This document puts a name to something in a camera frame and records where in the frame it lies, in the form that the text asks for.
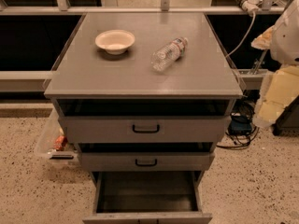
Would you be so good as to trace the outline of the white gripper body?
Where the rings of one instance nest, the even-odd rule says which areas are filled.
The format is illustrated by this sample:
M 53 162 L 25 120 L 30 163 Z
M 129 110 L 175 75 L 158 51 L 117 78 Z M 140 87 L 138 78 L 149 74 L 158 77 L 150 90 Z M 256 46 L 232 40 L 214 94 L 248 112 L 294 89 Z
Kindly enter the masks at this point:
M 281 64 L 299 65 L 299 0 L 293 0 L 276 21 L 270 53 Z

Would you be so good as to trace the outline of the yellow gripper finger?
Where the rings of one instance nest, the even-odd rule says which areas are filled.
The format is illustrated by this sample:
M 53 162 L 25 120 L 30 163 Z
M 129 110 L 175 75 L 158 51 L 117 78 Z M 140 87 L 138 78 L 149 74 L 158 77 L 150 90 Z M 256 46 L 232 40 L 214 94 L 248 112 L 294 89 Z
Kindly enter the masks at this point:
M 268 128 L 299 96 L 299 67 L 282 65 L 276 72 L 268 72 L 263 78 L 253 116 L 253 124 Z
M 272 42 L 272 33 L 273 33 L 273 26 L 266 29 L 262 34 L 258 35 L 256 38 L 253 39 L 251 42 L 251 46 L 255 49 L 270 49 L 270 45 Z

